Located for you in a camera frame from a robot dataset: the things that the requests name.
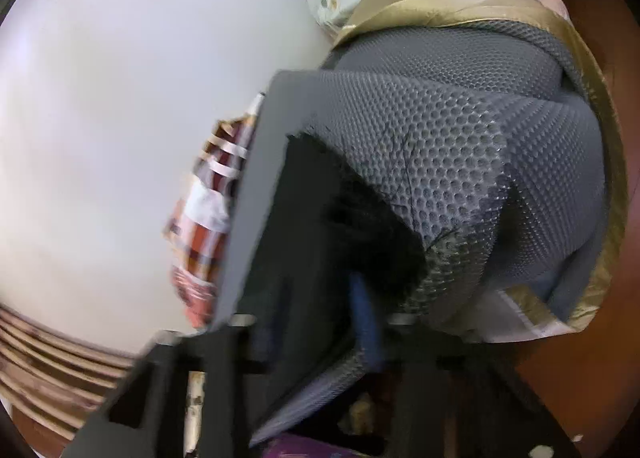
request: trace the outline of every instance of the brown wood surface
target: brown wood surface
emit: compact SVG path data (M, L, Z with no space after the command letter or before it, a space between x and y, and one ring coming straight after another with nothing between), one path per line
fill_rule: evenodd
M582 333L521 346L518 370L585 458L599 456L640 398L640 28L624 0L564 0L598 60L622 126L631 207L609 295Z
M66 350L69 353L91 359L92 361L103 362L104 364L109 364L117 368L131 368L131 366L133 366L134 359L90 348L80 342L55 335L55 333L47 331L33 321L27 321L18 317L15 313L7 310L6 307L0 307L0 319L11 324L11 326L21 332L34 337L34 339L47 343L55 348Z
M111 388L115 388L116 386L116 382L114 382L113 380L106 380L105 378L100 378L100 377L96 377L95 375L91 375L88 372L85 373L85 372L76 370L74 368L70 368L69 366L62 364L60 361L55 361L54 359L51 359L44 354L38 353L31 346L21 343L18 339L16 339L10 333L7 333L4 330L2 330L1 327L0 327L0 339L2 340L2 343L8 343L9 345L11 345L12 348L19 350L23 354L28 355L34 359L37 359L40 362L43 362L48 366L51 366L52 368L60 370L60 372L70 375L71 377L80 378L81 380L84 380L89 384L95 384L96 386L100 386L101 388L111 389Z
M72 384L68 384L63 380L60 380L58 377L54 377L51 374L44 372L37 367L38 363L36 359L33 359L30 356L20 355L18 352L13 351L8 347L2 346L2 344L0 343L0 368L3 368L4 363L9 361L28 372L28 374L33 375L34 378L39 378L41 380L44 380L45 382L49 382L54 386L62 388L63 390L67 390L71 393L77 394L85 401L88 401L92 404L100 405L104 400L104 397L100 394L96 394L92 391L85 391L82 388L78 388L76 386L73 386Z
M28 415L29 418L38 422L38 424L46 427L62 438L71 441L75 435L74 429L71 426L64 424L63 422L59 422L57 420L52 420L47 414L31 404L28 400L24 400L18 394L15 394L13 391L7 389L4 384L0 384L0 396L4 398L6 401L11 404L12 410L20 409L24 414Z
M75 406L62 404L61 402L52 400L50 397L44 396L38 391L25 388L22 384L16 382L13 378L3 372L0 372L0 382L2 386L8 388L9 391L17 394L19 398L25 399L32 406L35 406L53 419L60 420L73 429L79 429L84 425L84 419L86 417L85 412L81 412L80 416L69 413L71 410L75 410L76 412L79 411Z
M67 440L34 422L19 409L12 407L11 418L15 427L29 445L45 458L60 458Z
M122 378L127 374L127 370L121 370L120 368L114 368L113 366L108 366L107 364L90 361L64 350L60 350L59 348L55 348L47 343L42 342L36 337L32 337L28 333L17 329L15 326L3 321L2 319L0 319L0 328L2 328L2 330L4 330L4 332L6 333L10 333L20 342L26 343L36 350L43 351L57 358L59 361L72 364L73 366L77 366L78 368L114 378Z
M82 409L86 412L93 411L99 402L92 402L77 394L73 388L62 382L62 385L53 384L51 381L44 380L38 375L34 375L28 370L21 368L13 362L7 361L4 357L0 356L0 381L4 381L2 377L8 377L13 380L20 387L30 391L35 391L42 396L52 399L55 402L60 402L74 408Z

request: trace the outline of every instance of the gray mesh fabric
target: gray mesh fabric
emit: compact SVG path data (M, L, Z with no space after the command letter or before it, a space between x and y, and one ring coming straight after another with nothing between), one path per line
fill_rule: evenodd
M527 41L471 28L401 27L353 41L337 70L426 78L481 91L553 99L562 70Z
M532 281L594 234L600 130L561 73L520 38L416 27L357 38L318 74L325 96L308 128L423 238L428 271L405 311L438 324L478 285Z

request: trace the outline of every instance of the red and white patterned cloth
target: red and white patterned cloth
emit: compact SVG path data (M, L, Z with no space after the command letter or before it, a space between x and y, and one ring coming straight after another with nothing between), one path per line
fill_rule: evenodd
M171 280L194 328L207 325L216 306L238 178L263 98L259 94L243 117L216 124L164 232L174 249Z

